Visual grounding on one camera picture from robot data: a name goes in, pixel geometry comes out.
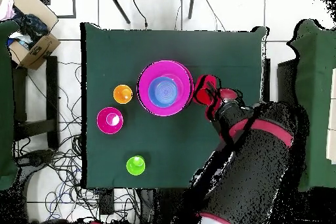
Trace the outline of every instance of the lime green cup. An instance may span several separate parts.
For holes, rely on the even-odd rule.
[[[144,172],[145,163],[142,156],[132,156],[126,163],[127,171],[134,176]]]

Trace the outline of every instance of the blue bowl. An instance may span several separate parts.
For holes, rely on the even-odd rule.
[[[176,83],[165,76],[154,79],[148,88],[150,101],[160,108],[167,108],[173,105],[177,98],[177,93]]]

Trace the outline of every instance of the pink bowl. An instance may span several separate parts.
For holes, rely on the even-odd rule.
[[[167,108],[155,106],[148,96],[151,82],[160,76],[174,80],[178,89],[174,104]],[[157,116],[170,116],[180,112],[190,102],[194,92],[194,84],[192,75],[185,66],[172,60],[161,60],[150,64],[141,72],[136,91],[141,105],[147,111]]]
[[[106,107],[98,113],[97,126],[106,134],[117,133],[123,126],[123,115],[114,107]]]

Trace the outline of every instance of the white tile floor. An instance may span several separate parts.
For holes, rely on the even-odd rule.
[[[76,18],[60,18],[52,34],[61,40],[61,45],[53,53],[58,57],[59,64],[59,86],[68,95],[66,98],[63,90],[60,89],[60,130],[66,127],[66,122],[73,120],[67,104],[72,108],[81,95],[80,84],[75,78],[75,71],[81,63],[80,50],[80,22],[92,22],[105,29],[144,29],[144,20],[133,5],[132,0],[118,0],[123,7],[131,24],[126,24],[122,15],[117,10],[112,0],[75,0]],[[271,82],[270,98],[276,101],[276,66],[279,62],[295,57],[295,53],[285,42],[293,35],[295,25],[304,18],[315,18],[319,23],[331,28],[335,25],[328,15],[326,6],[321,0],[208,0],[217,16],[228,31],[251,31],[255,26],[268,26],[270,34],[266,42],[266,56],[271,59]],[[177,10],[180,7],[180,0],[136,0],[139,9],[147,18],[148,28],[152,30],[174,30]],[[183,30],[215,30],[215,19],[205,0],[195,0],[193,17],[188,19],[189,0],[183,0]],[[180,30],[180,12],[178,14],[177,29]],[[45,65],[38,71],[29,71],[29,75],[36,82],[37,86],[45,93]],[[78,79],[81,79],[81,69],[76,71]],[[31,80],[27,80],[28,100],[27,112],[29,120],[45,119],[45,98]],[[77,101],[73,112],[81,115],[81,101]],[[69,125],[60,133],[61,140],[72,134],[81,133],[79,125]],[[47,148],[46,135],[33,137],[27,150]],[[71,142],[65,143],[61,150],[63,152],[71,148]],[[44,221],[50,213],[46,209],[54,209],[53,196],[49,195],[47,204],[46,196],[51,191],[60,189],[61,180],[50,168],[45,168],[36,173],[30,181],[28,189],[28,213],[31,219]],[[125,190],[116,190],[115,196],[125,194]],[[120,209],[126,198],[118,199],[116,209]],[[67,195],[62,197],[63,203],[59,204],[57,213],[62,217],[75,220],[78,217],[90,216],[90,212],[81,206],[75,206]],[[128,215],[133,220],[133,213]],[[108,219],[117,219],[118,215],[111,215]]]

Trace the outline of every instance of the pink cup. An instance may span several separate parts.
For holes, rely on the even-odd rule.
[[[106,107],[98,113],[97,126],[105,134],[117,133],[123,126],[123,115],[114,107]]]

